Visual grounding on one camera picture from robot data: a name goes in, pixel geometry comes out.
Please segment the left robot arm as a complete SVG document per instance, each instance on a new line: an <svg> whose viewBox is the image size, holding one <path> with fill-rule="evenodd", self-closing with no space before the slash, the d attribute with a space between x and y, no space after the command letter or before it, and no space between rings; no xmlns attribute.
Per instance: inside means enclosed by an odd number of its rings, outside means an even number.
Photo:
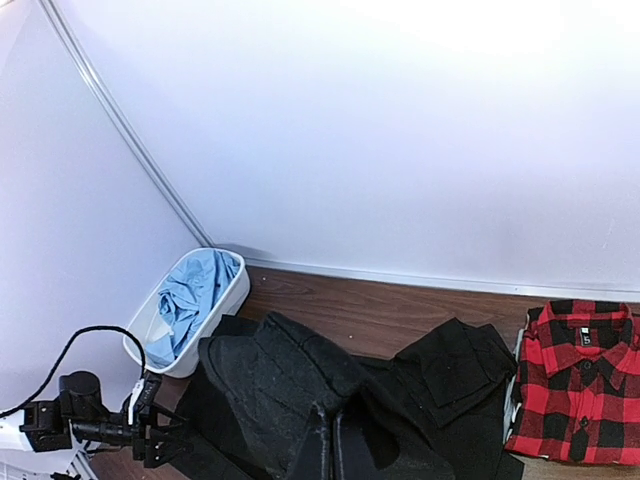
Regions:
<svg viewBox="0 0 640 480"><path fill-rule="evenodd" d="M146 468L158 468L193 451L186 420L155 401L162 377L145 372L121 410L102 403L99 378L77 371L59 379L53 400L30 401L1 417L1 448L34 453L69 450L77 444L127 447Z"/></svg>

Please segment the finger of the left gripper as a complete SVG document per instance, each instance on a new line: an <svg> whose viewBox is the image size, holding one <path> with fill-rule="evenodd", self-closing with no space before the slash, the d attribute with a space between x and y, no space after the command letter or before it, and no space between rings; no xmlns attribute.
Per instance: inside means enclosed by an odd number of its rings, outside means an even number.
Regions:
<svg viewBox="0 0 640 480"><path fill-rule="evenodd" d="M163 435L157 440L157 461L170 463L172 460L190 454L193 444L171 435Z"/></svg>
<svg viewBox="0 0 640 480"><path fill-rule="evenodd" d="M188 425L188 420L167 407L154 404L156 426L160 430L179 430Z"/></svg>

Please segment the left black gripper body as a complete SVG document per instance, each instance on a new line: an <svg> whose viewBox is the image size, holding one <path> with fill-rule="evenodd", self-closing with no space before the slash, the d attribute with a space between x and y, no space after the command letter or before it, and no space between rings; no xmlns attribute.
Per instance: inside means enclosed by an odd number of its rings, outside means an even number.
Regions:
<svg viewBox="0 0 640 480"><path fill-rule="evenodd" d="M144 468L158 468L167 463L157 461L157 440L163 435L173 436L174 430L160 430L156 426L155 410L146 409L132 427L132 455Z"/></svg>

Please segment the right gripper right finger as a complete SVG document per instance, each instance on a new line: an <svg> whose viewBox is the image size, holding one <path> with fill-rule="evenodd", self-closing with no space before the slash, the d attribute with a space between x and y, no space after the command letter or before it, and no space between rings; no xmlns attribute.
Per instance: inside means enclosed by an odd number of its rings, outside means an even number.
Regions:
<svg viewBox="0 0 640 480"><path fill-rule="evenodd" d="M338 480L374 480L380 474L359 416L340 411L333 422L333 471Z"/></svg>

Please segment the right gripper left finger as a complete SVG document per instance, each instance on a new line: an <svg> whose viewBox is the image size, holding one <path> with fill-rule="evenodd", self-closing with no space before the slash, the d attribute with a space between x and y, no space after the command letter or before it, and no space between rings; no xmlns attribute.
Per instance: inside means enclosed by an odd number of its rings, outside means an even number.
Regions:
<svg viewBox="0 0 640 480"><path fill-rule="evenodd" d="M296 456L289 467L293 480L329 480L332 475L332 434L326 411L313 404Z"/></svg>

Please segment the black long sleeve shirt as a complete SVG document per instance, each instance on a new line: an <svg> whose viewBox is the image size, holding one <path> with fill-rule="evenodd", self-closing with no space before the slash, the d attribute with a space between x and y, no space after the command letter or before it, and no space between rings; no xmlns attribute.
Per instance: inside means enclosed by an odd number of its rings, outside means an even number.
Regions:
<svg viewBox="0 0 640 480"><path fill-rule="evenodd" d="M226 315L197 346L176 411L190 479L290 479L313 404L361 418L379 479L519 479L504 448L513 354L491 325L450 319L389 360L356 356L286 316Z"/></svg>

